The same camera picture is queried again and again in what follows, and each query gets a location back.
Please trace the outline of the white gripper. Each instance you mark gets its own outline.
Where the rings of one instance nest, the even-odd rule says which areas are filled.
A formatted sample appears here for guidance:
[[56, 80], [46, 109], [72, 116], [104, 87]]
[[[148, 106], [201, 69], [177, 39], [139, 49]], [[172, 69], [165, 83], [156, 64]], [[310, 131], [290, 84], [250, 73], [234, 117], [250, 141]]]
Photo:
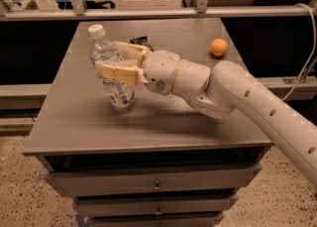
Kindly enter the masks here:
[[155, 51], [145, 46], [117, 42], [124, 60], [99, 60], [95, 68], [103, 76], [130, 86], [144, 83], [154, 93], [168, 95], [180, 63], [180, 56], [168, 51]]

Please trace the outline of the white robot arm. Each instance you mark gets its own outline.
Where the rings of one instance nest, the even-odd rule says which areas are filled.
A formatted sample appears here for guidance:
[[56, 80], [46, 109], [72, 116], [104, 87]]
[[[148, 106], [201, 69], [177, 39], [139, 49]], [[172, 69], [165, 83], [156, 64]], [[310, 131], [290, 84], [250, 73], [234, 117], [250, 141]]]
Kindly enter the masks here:
[[128, 85], [182, 98], [194, 110], [213, 118], [239, 109], [317, 186], [317, 127], [274, 95], [235, 62], [208, 67], [167, 51], [152, 52], [121, 43], [124, 58], [99, 60], [97, 71]]

